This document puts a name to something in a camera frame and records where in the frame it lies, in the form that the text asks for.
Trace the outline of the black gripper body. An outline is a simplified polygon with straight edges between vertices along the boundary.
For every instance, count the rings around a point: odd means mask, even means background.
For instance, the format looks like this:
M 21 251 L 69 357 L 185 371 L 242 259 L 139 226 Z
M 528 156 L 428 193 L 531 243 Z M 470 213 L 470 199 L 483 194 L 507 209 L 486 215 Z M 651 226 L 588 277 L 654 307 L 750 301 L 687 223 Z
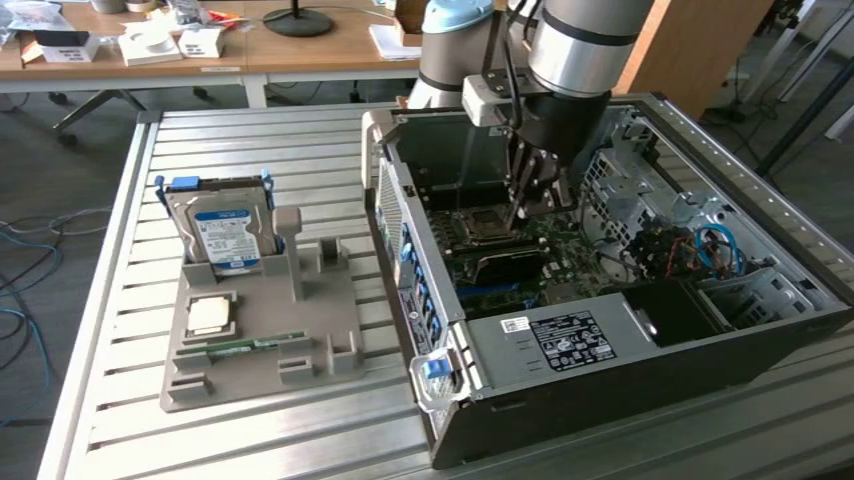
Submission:
M 571 164 L 600 123 L 611 93 L 594 97 L 556 94 L 530 96 L 523 102 L 523 120 L 516 130 L 532 147 Z

